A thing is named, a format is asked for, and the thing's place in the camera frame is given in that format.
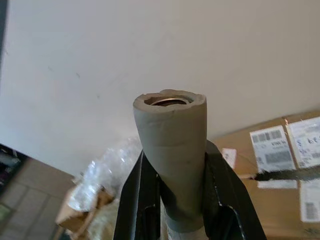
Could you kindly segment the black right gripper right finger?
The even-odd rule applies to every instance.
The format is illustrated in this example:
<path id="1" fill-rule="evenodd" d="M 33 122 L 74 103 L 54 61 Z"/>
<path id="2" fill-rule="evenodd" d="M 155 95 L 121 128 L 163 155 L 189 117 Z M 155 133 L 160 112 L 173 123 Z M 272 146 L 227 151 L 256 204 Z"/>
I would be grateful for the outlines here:
<path id="1" fill-rule="evenodd" d="M 267 240 L 247 188 L 207 141 L 202 214 L 208 240 Z"/>

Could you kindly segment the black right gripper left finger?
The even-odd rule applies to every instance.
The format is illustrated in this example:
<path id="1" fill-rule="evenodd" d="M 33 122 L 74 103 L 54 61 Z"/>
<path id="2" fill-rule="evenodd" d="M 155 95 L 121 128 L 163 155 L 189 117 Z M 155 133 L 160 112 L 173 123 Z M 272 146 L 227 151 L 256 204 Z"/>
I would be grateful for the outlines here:
<path id="1" fill-rule="evenodd" d="M 113 240 L 160 240 L 160 185 L 141 152 L 121 191 Z"/>

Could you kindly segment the broom with grey foam grip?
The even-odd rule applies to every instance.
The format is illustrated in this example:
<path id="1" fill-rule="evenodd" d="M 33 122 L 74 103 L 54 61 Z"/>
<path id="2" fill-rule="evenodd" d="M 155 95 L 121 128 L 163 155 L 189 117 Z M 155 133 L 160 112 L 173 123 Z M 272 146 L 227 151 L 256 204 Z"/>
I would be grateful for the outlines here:
<path id="1" fill-rule="evenodd" d="M 133 113 L 144 154 L 162 181 L 169 240 L 205 240 L 206 97 L 173 89 L 142 94 Z"/>

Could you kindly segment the clear plastic bag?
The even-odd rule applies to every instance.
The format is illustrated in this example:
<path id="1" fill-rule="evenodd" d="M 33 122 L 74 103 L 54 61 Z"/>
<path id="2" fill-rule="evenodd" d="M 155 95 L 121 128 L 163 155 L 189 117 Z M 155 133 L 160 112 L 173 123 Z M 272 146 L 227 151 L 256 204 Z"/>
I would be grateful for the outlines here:
<path id="1" fill-rule="evenodd" d="M 138 137 L 131 137 L 92 160 L 68 199 L 68 206 L 79 212 L 93 210 L 100 192 L 112 197 L 120 191 L 142 151 Z"/>

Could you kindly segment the large open cardboard box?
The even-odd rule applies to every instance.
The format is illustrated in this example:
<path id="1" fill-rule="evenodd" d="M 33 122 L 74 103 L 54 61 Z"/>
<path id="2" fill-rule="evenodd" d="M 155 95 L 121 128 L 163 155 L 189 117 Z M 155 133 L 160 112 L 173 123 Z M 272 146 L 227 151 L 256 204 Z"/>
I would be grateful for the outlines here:
<path id="1" fill-rule="evenodd" d="M 78 231 L 85 223 L 86 218 L 89 215 L 89 211 L 78 211 L 71 208 L 68 202 L 71 198 L 72 192 L 75 187 L 70 188 L 65 195 L 61 208 L 56 216 L 55 223 L 62 228 L 68 229 L 72 232 Z M 98 199 L 93 209 L 99 209 L 111 203 L 115 199 L 108 192 L 101 190 L 98 194 Z"/>

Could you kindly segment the sealed cardboard box with labels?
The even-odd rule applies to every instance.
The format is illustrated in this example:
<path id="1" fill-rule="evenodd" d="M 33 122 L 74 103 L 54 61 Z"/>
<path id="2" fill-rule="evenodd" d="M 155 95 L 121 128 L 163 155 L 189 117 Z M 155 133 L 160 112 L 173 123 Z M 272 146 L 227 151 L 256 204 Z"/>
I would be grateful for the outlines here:
<path id="1" fill-rule="evenodd" d="M 245 185 L 269 240 L 320 240 L 320 109 L 213 142 Z"/>

